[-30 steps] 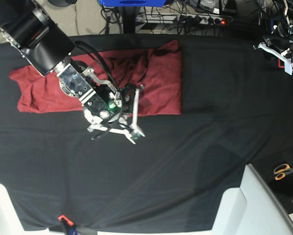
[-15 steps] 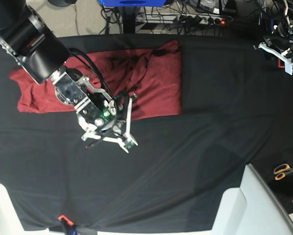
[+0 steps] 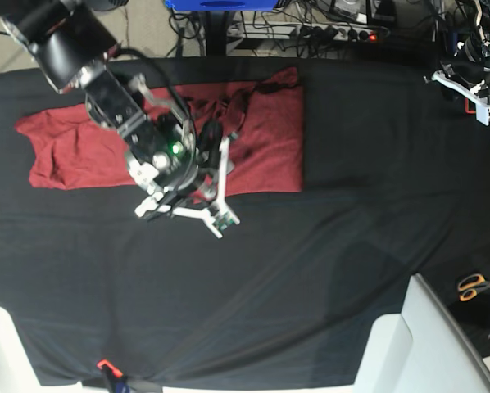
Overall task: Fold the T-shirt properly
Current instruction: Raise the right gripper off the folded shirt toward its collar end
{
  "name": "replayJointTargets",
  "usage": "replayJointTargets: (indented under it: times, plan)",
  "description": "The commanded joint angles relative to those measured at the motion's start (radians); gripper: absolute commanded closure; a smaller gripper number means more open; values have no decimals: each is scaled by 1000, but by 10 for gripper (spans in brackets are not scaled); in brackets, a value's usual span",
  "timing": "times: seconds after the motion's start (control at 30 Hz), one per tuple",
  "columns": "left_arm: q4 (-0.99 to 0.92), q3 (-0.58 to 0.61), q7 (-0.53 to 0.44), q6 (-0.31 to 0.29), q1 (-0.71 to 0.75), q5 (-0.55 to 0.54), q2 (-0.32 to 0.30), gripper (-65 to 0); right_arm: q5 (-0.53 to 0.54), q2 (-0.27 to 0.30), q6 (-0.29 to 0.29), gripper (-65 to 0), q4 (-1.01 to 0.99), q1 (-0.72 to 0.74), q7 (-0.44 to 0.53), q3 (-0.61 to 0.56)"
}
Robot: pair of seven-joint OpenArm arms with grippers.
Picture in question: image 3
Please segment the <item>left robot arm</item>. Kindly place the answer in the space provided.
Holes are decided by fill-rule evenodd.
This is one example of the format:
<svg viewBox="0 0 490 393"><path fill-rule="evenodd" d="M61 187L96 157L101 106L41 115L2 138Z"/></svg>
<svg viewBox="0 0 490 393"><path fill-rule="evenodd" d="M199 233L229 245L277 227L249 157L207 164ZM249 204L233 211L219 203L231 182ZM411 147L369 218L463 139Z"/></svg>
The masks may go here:
<svg viewBox="0 0 490 393"><path fill-rule="evenodd" d="M438 83L442 90L464 98L465 113L490 125L490 1L458 1L469 26L464 38L452 41L452 50L439 61L439 68L424 81Z"/></svg>

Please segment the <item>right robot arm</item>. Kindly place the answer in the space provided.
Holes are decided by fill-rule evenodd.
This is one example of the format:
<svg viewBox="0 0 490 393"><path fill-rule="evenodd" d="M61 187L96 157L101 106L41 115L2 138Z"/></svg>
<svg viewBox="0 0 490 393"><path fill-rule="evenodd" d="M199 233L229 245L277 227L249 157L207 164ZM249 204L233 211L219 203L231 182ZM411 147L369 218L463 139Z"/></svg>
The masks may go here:
<svg viewBox="0 0 490 393"><path fill-rule="evenodd" d="M201 129L171 84L156 97L143 75L124 78L108 61L138 50L122 48L81 1L0 1L7 36L39 65L58 93L80 89L88 116L127 145L130 177L147 194L135 214L201 220L216 237L239 224L225 200L230 138L218 120Z"/></svg>

